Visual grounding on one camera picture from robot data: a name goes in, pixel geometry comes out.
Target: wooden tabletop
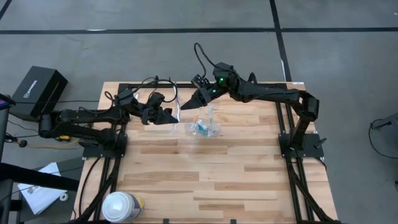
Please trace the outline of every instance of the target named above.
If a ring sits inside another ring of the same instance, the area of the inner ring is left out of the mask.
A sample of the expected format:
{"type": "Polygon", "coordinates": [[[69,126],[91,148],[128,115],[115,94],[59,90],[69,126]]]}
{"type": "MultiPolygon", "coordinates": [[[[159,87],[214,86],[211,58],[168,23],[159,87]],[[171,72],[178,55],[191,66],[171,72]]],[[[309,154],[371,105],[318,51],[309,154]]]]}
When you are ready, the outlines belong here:
{"type": "MultiPolygon", "coordinates": [[[[109,107],[104,92],[116,94],[118,82],[104,83],[100,109],[109,107]]],[[[304,90],[303,83],[287,83],[288,88],[304,90]]],[[[153,89],[138,91],[146,102],[153,89]]],[[[166,100],[174,97],[172,88],[161,88],[166,100]]],[[[180,103],[188,101],[194,89],[179,88],[180,103]]],[[[213,117],[221,123],[217,138],[195,137],[185,133],[185,123],[193,117],[206,117],[207,109],[183,111],[178,124],[141,124],[132,117],[127,126],[128,147],[121,161],[117,190],[140,196],[144,213],[134,223],[295,223],[286,164],[277,140],[280,133],[275,103],[236,102],[224,95],[212,102],[213,117]]],[[[164,103],[175,110],[175,103],[164,103]]],[[[287,131],[286,110],[283,105],[287,131]]],[[[97,124],[102,129],[109,124],[97,124]]],[[[308,132],[314,132],[310,125],[308,132]]],[[[88,169],[95,159],[85,162],[78,195],[88,169]]],[[[83,196],[83,210],[97,194],[103,168],[101,159],[91,175],[83,196]]],[[[308,188],[319,206],[337,219],[325,168],[315,159],[304,159],[308,188]]],[[[302,216],[306,218],[301,194],[302,216]]],[[[78,211],[76,198],[75,210],[78,211]]]]}

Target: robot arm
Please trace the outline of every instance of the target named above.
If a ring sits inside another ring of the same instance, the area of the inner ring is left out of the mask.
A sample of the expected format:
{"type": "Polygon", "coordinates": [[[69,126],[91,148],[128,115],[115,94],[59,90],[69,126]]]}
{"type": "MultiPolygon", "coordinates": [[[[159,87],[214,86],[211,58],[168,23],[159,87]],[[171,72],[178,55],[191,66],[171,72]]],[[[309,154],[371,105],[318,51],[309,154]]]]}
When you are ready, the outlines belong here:
{"type": "Polygon", "coordinates": [[[206,106],[209,102],[225,93],[229,93],[232,99],[243,103],[252,100],[286,103],[300,117],[297,126],[290,132],[290,147],[302,150],[305,131],[310,122],[318,118],[319,100],[306,91],[270,88],[243,80],[232,66],[223,62],[216,64],[213,74],[216,79],[214,83],[209,83],[206,78],[199,75],[193,78],[192,83],[198,89],[194,92],[191,99],[181,107],[181,110],[206,106]]]}
{"type": "Polygon", "coordinates": [[[178,120],[171,115],[172,109],[163,110],[160,106],[164,98],[164,95],[155,92],[147,103],[143,104],[134,98],[130,89],[126,89],[115,96],[114,106],[108,110],[62,110],[43,115],[39,121],[39,135],[42,138],[68,135],[92,139],[104,146],[114,144],[118,139],[114,129],[96,130],[77,124],[97,122],[127,124],[129,114],[140,117],[145,125],[149,124],[148,121],[154,124],[177,123],[178,120]]]}

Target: wire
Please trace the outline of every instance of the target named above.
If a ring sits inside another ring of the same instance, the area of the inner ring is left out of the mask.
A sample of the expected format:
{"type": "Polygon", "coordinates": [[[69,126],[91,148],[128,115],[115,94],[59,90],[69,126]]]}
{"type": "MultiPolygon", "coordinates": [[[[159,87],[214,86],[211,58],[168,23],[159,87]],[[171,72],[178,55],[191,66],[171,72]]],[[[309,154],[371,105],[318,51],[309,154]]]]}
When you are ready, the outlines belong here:
{"type": "Polygon", "coordinates": [[[72,103],[72,102],[87,102],[87,103],[96,103],[99,100],[64,100],[64,101],[40,101],[40,102],[16,102],[20,104],[37,104],[37,103],[72,103]]]}
{"type": "Polygon", "coordinates": [[[86,187],[86,184],[87,184],[88,176],[90,176],[91,171],[93,170],[95,164],[97,164],[97,162],[98,162],[99,160],[100,160],[100,157],[98,157],[98,158],[94,161],[93,165],[91,165],[90,169],[89,169],[88,172],[87,172],[87,175],[86,175],[85,181],[84,181],[84,183],[83,183],[83,186],[81,187],[80,199],[79,199],[79,217],[81,216],[81,201],[83,200],[83,192],[85,191],[85,187],[86,187]]]}
{"type": "Polygon", "coordinates": [[[204,71],[205,71],[204,76],[206,75],[206,68],[205,68],[205,66],[203,65],[203,63],[201,62],[201,60],[200,60],[200,58],[199,58],[199,56],[198,56],[196,46],[199,47],[201,54],[203,54],[203,56],[205,56],[207,62],[210,63],[213,67],[218,68],[218,69],[221,69],[221,70],[224,70],[224,71],[226,71],[226,72],[232,72],[231,70],[227,70],[227,69],[225,69],[225,68],[221,68],[221,67],[215,65],[215,64],[210,60],[210,58],[207,57],[207,54],[205,53],[205,51],[203,50],[203,48],[201,47],[201,45],[200,45],[198,42],[196,42],[196,43],[193,45],[193,48],[194,48],[194,50],[195,50],[195,54],[197,55],[197,58],[198,58],[200,64],[202,65],[202,67],[203,67],[203,69],[204,69],[204,71]]]}
{"type": "Polygon", "coordinates": [[[328,167],[326,166],[325,162],[323,162],[323,161],[321,160],[321,158],[315,158],[315,159],[318,160],[320,163],[322,163],[322,165],[325,167],[325,170],[326,170],[326,171],[328,170],[328,167]]]}
{"type": "Polygon", "coordinates": [[[76,220],[76,211],[75,211],[75,208],[72,208],[72,211],[73,211],[73,221],[75,221],[75,220],[76,220]]]}
{"type": "Polygon", "coordinates": [[[50,148],[63,148],[63,147],[65,147],[65,146],[70,146],[70,145],[72,145],[72,144],[75,144],[75,143],[78,142],[78,141],[79,141],[79,139],[76,139],[76,140],[74,140],[74,141],[71,142],[71,143],[64,144],[64,145],[61,145],[61,146],[44,146],[44,145],[37,145],[37,144],[28,144],[28,146],[32,146],[32,147],[43,147],[43,148],[46,148],[46,147],[50,147],[50,148]]]}
{"type": "MultiPolygon", "coordinates": [[[[154,81],[155,81],[155,80],[159,80],[159,78],[158,78],[157,76],[156,76],[156,77],[149,77],[149,78],[144,79],[144,81],[141,82],[141,85],[144,84],[144,82],[147,81],[147,80],[149,80],[149,79],[153,79],[154,81]]],[[[149,94],[148,100],[149,100],[150,96],[152,96],[152,94],[153,94],[156,90],[157,90],[157,87],[155,87],[154,90],[149,94]]]]}
{"type": "Polygon", "coordinates": [[[112,94],[111,94],[110,92],[108,92],[108,91],[105,91],[104,95],[105,95],[105,97],[107,97],[107,99],[109,99],[109,100],[111,101],[111,106],[110,106],[107,110],[104,110],[104,111],[102,111],[102,112],[94,112],[94,111],[90,111],[90,110],[88,110],[88,109],[86,109],[86,108],[84,108],[84,107],[82,107],[82,106],[79,106],[79,110],[84,110],[84,111],[86,111],[87,113],[95,114],[95,115],[107,113],[109,110],[112,109],[113,103],[114,103],[114,99],[113,99],[112,94]]]}
{"type": "Polygon", "coordinates": [[[387,155],[384,155],[384,154],[380,153],[380,152],[374,147],[374,145],[373,145],[372,138],[371,138],[371,129],[372,129],[372,127],[373,127],[373,124],[374,124],[376,121],[381,121],[381,120],[382,120],[382,119],[375,119],[375,120],[372,121],[372,123],[370,124],[370,126],[369,126],[369,132],[368,132],[369,142],[371,143],[371,146],[372,146],[373,150],[375,150],[380,156],[384,156],[384,157],[390,158],[390,159],[398,159],[398,157],[387,156],[387,155]]]}
{"type": "Polygon", "coordinates": [[[25,127],[23,127],[22,125],[20,125],[20,124],[17,124],[17,123],[14,123],[14,122],[12,122],[12,121],[10,121],[10,120],[8,120],[8,122],[10,122],[10,123],[11,123],[11,124],[13,124],[13,125],[19,126],[19,127],[20,127],[20,128],[22,128],[22,129],[25,129],[25,130],[28,130],[28,131],[35,131],[35,132],[37,132],[37,133],[38,133],[38,131],[37,131],[37,130],[30,129],[30,128],[25,128],[25,127]]]}
{"type": "Polygon", "coordinates": [[[36,137],[36,136],[39,136],[38,134],[33,134],[33,135],[30,135],[30,136],[14,136],[14,138],[29,138],[29,137],[36,137]]]}
{"type": "MultiPolygon", "coordinates": [[[[138,87],[135,88],[130,94],[128,94],[128,95],[126,95],[126,96],[124,96],[124,97],[120,97],[119,100],[123,100],[123,99],[125,99],[125,98],[127,98],[127,97],[129,97],[129,96],[131,96],[131,95],[133,95],[133,94],[135,94],[139,89],[144,88],[144,87],[147,86],[147,85],[158,84],[159,82],[168,82],[168,83],[172,84],[172,85],[177,89],[177,84],[175,84],[175,83],[172,82],[171,80],[159,79],[159,80],[154,80],[154,81],[151,81],[151,82],[147,82],[147,83],[144,83],[144,84],[138,86],[138,87]]],[[[173,101],[176,99],[177,95],[178,95],[178,91],[176,90],[176,94],[174,94],[173,99],[171,99],[171,100],[169,100],[169,101],[163,100],[163,102],[164,102],[164,103],[171,103],[171,102],[173,102],[173,101]]]]}
{"type": "MultiPolygon", "coordinates": [[[[77,169],[81,169],[81,168],[83,168],[83,167],[76,167],[76,168],[67,169],[67,170],[61,170],[61,171],[58,171],[58,172],[52,172],[52,173],[48,173],[48,174],[57,174],[57,173],[67,172],[67,171],[72,171],[72,170],[77,170],[77,169]]],[[[15,194],[15,193],[18,193],[18,192],[21,192],[21,191],[23,191],[23,190],[27,190],[27,189],[32,188],[32,187],[35,187],[35,185],[30,186],[30,187],[26,187],[26,188],[24,188],[24,189],[22,189],[22,190],[17,190],[17,191],[15,191],[15,192],[12,192],[11,194],[9,194],[9,195],[5,196],[4,198],[2,198],[2,199],[0,200],[0,203],[1,203],[4,199],[10,197],[11,195],[13,195],[13,194],[15,194]]]]}
{"type": "Polygon", "coordinates": [[[206,67],[205,67],[205,65],[203,64],[203,62],[200,60],[200,57],[199,57],[198,51],[197,51],[197,46],[199,46],[199,48],[201,48],[201,45],[200,45],[198,42],[196,42],[196,43],[193,45],[193,50],[195,51],[195,55],[197,56],[197,59],[198,59],[200,65],[201,65],[201,67],[203,68],[203,75],[202,75],[201,77],[202,77],[202,78],[205,78],[205,77],[206,77],[206,67]]]}
{"type": "Polygon", "coordinates": [[[46,146],[46,145],[38,145],[38,144],[28,144],[25,147],[31,147],[31,148],[35,148],[35,149],[62,149],[62,150],[71,150],[71,149],[78,149],[78,148],[64,148],[66,146],[70,146],[72,144],[75,144],[76,142],[78,142],[79,139],[74,140],[71,143],[68,144],[64,144],[64,145],[60,145],[60,146],[46,146]]]}

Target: instruction manual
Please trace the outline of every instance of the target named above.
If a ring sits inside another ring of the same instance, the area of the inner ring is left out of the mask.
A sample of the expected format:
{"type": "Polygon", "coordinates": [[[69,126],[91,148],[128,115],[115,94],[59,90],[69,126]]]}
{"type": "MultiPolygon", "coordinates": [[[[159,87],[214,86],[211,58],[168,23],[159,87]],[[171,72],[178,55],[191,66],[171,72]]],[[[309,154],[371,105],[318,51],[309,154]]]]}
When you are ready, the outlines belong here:
{"type": "MultiPolygon", "coordinates": [[[[39,172],[61,176],[56,162],[52,162],[43,167],[39,172]]],[[[18,184],[18,187],[35,215],[43,212],[48,206],[56,201],[61,194],[66,192],[66,190],[50,189],[30,184],[18,184]]]]}

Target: black case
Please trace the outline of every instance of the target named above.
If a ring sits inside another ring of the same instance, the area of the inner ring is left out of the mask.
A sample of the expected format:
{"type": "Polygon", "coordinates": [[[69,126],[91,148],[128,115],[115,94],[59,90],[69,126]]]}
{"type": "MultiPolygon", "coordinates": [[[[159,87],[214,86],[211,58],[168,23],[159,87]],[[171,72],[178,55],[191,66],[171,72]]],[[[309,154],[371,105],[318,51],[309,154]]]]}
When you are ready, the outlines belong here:
{"type": "Polygon", "coordinates": [[[12,96],[16,106],[10,114],[25,121],[38,121],[40,115],[54,109],[67,83],[56,69],[32,66],[12,96]]]}

